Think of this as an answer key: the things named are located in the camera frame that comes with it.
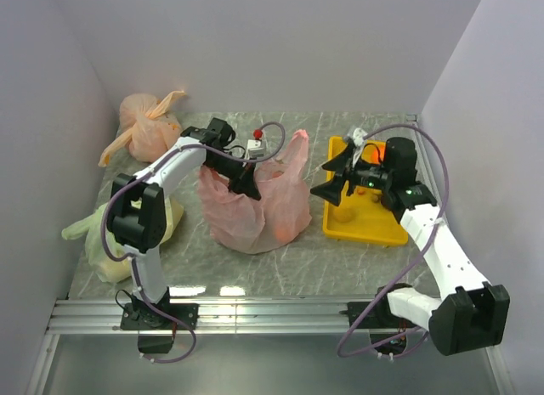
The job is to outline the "fake red apple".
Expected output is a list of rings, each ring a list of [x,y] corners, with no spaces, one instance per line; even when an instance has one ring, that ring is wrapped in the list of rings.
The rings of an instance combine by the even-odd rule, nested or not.
[[[275,238],[282,244],[289,243],[296,235],[287,228],[277,227],[275,228]]]

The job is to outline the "aluminium mounting rail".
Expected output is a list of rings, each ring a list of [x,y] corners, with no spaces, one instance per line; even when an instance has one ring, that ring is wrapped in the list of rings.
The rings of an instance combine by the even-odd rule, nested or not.
[[[336,334],[345,332],[370,303],[368,296],[176,297],[173,313],[199,335]],[[168,336],[172,323],[153,326],[128,314],[128,301],[61,300],[50,335],[132,334]]]

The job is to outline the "fake orange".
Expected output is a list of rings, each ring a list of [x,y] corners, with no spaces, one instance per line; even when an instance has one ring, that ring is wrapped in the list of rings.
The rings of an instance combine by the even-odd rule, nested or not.
[[[371,153],[371,162],[374,164],[382,164],[384,157],[384,148],[374,147]]]

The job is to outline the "pink plastic bag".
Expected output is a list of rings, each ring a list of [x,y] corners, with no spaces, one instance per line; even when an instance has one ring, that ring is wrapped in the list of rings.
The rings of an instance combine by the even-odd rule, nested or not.
[[[213,240],[246,254],[272,251],[295,240],[311,221],[309,187],[303,180],[308,157],[309,135],[299,129],[275,158],[257,167],[260,200],[228,191],[225,178],[202,167],[197,193]]]

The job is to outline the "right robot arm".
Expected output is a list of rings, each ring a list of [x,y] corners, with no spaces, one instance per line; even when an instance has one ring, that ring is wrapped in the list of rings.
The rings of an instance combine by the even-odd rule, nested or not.
[[[404,137],[389,138],[377,148],[377,160],[364,159],[369,142],[355,135],[344,138],[344,149],[323,164],[331,178],[310,192],[334,206],[359,187],[377,190],[381,203],[420,250],[439,297],[418,292],[401,280],[382,287],[360,312],[355,330],[368,313],[384,326],[411,324],[425,330],[443,355],[449,356],[502,342],[510,296],[493,285],[469,260],[443,218],[429,188],[417,180],[417,151]]]

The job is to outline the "yellow plastic tray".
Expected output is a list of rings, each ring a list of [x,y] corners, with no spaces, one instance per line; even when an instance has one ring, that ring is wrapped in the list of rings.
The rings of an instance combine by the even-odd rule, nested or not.
[[[335,157],[343,151],[346,143],[340,136],[332,136],[328,143],[327,159]],[[372,163],[371,153],[374,147],[384,148],[383,163],[385,162],[386,144],[383,141],[371,140],[365,144],[360,160],[357,163]],[[348,165],[343,172],[327,172],[326,181],[334,175],[344,175],[351,167]],[[339,206],[333,206],[324,200],[322,230],[325,236],[336,240],[350,240],[383,246],[405,245],[409,236],[399,225],[394,214],[382,204],[383,192],[377,189],[365,189],[364,195],[357,193],[358,187],[351,196],[346,196],[348,182],[344,185],[342,200]],[[373,200],[372,195],[379,194],[379,200]],[[332,217],[335,207],[350,207],[354,210],[354,220],[348,223],[338,223]]]

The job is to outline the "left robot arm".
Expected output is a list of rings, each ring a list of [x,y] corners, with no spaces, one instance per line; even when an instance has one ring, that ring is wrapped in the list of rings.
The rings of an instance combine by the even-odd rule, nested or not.
[[[189,173],[207,166],[227,178],[230,191],[259,200],[254,169],[266,154],[262,136],[256,130],[242,146],[243,156],[235,157],[229,148],[235,130],[214,118],[205,128],[183,130],[174,145],[145,169],[114,179],[101,231],[111,232],[121,245],[121,253],[109,256],[126,260],[133,278],[122,330],[166,330],[174,318],[190,322],[195,311],[179,312],[171,304],[162,270],[159,245],[167,231],[166,199]]]

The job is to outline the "fake yellow apricot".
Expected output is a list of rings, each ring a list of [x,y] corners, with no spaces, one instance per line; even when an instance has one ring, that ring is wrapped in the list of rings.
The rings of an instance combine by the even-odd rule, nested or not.
[[[338,223],[348,223],[354,220],[354,210],[350,207],[335,207],[332,210],[332,217]]]

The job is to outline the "orange tied plastic bag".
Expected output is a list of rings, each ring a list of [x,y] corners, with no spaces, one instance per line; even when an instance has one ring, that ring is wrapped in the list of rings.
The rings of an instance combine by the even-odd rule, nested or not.
[[[164,99],[148,93],[127,96],[119,107],[120,134],[102,152],[98,166],[105,167],[120,149],[137,161],[153,163],[178,140],[182,126],[171,108],[185,91],[172,91]]]

